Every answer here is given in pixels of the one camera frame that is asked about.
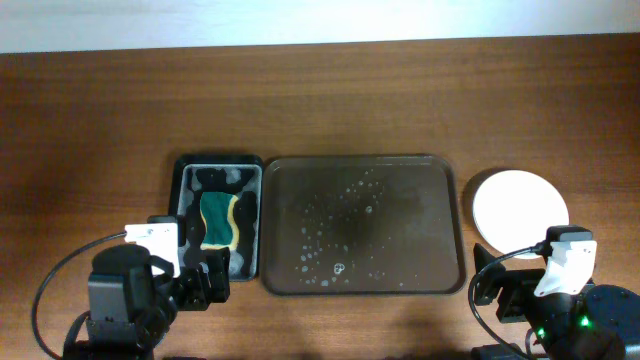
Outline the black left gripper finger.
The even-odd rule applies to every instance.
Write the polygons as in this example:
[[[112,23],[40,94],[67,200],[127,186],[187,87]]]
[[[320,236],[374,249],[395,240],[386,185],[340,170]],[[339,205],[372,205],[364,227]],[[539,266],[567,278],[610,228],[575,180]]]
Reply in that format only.
[[[205,262],[200,262],[198,267],[200,279],[201,299],[205,305],[211,303],[211,283],[209,278],[209,267]]]
[[[210,285],[210,303],[225,303],[230,296],[228,248],[209,250],[206,255]]]

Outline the yellow green sponge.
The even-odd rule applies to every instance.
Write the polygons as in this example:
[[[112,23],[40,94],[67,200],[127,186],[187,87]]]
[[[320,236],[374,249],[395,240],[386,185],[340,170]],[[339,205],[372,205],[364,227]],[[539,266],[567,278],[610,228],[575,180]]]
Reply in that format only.
[[[239,198],[224,192],[204,192],[200,198],[200,215],[205,226],[201,250],[237,249],[240,231],[234,211]]]

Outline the cream plate with red stain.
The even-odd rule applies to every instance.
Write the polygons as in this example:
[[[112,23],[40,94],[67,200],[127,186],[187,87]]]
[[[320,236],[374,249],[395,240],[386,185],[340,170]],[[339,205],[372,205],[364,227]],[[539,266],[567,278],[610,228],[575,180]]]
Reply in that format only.
[[[499,171],[481,182],[472,217],[482,238],[502,254],[533,246],[552,226],[567,225],[567,204],[541,176],[523,170]]]

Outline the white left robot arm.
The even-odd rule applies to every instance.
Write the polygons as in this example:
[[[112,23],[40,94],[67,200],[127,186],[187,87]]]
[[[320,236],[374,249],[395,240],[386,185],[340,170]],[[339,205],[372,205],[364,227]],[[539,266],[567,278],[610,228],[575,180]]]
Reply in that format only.
[[[230,251],[214,250],[196,268],[174,265],[146,248],[125,244],[92,261],[89,310],[76,318],[64,359],[152,359],[181,311],[205,311],[230,295]]]

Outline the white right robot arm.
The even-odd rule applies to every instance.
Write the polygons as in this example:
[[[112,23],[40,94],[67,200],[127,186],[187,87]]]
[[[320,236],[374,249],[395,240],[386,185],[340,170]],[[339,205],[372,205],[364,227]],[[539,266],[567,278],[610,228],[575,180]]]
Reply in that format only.
[[[526,322],[550,359],[638,359],[639,295],[589,281],[576,295],[541,297],[541,270],[511,270],[494,282],[497,317]]]

